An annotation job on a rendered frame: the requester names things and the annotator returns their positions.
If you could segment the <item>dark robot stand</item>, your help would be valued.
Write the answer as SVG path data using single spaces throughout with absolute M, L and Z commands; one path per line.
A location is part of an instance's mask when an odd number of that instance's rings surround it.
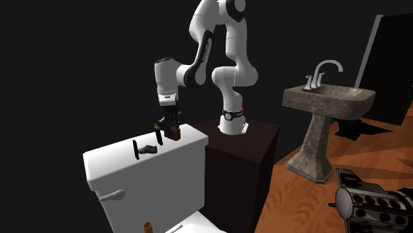
M 279 125 L 248 120 L 245 134 L 230 136 L 219 131 L 218 121 L 194 125 L 208 136 L 200 212 L 227 233 L 254 233 L 269 192 Z

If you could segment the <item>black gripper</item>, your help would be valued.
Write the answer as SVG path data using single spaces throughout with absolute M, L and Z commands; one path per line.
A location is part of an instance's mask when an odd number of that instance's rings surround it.
M 164 136 L 174 141 L 181 139 L 180 125 L 183 122 L 183 114 L 179 111 L 178 105 L 162 106 L 162 117 L 160 121 L 154 123 L 154 130 L 156 133 L 156 139 L 160 146 L 163 145 L 163 139 L 161 135 L 161 129 L 164 131 Z

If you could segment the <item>white toilet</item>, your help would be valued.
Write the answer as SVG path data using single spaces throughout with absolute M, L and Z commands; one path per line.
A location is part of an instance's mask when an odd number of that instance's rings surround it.
M 85 174 L 99 198 L 113 233 L 226 233 L 199 211 L 205 205 L 205 147 L 208 136 L 188 124 L 181 139 L 157 142 L 151 132 L 83 154 Z M 138 148 L 157 146 L 156 154 L 134 157 Z

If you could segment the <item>black and silver machine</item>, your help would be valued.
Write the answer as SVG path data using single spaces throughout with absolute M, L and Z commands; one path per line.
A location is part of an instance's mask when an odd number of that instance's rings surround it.
M 336 169 L 335 208 L 345 233 L 413 233 L 413 187 L 386 191 L 349 169 Z

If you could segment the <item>grey stone pedestal sink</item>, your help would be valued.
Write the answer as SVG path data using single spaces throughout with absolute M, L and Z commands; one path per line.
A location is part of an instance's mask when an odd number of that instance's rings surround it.
M 316 184 L 327 182 L 333 168 L 326 157 L 331 120 L 357 120 L 372 107 L 376 93 L 368 89 L 327 85 L 322 83 L 320 68 L 334 64 L 339 72 L 343 66 L 336 60 L 320 62 L 305 85 L 284 90 L 282 106 L 312 114 L 300 151 L 285 165 L 288 170 Z

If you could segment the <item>dark door with grey frame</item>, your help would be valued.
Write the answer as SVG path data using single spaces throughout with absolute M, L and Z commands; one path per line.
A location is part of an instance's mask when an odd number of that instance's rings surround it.
M 365 118 L 402 125 L 413 100 L 413 13 L 375 17 L 355 86 L 376 93 Z

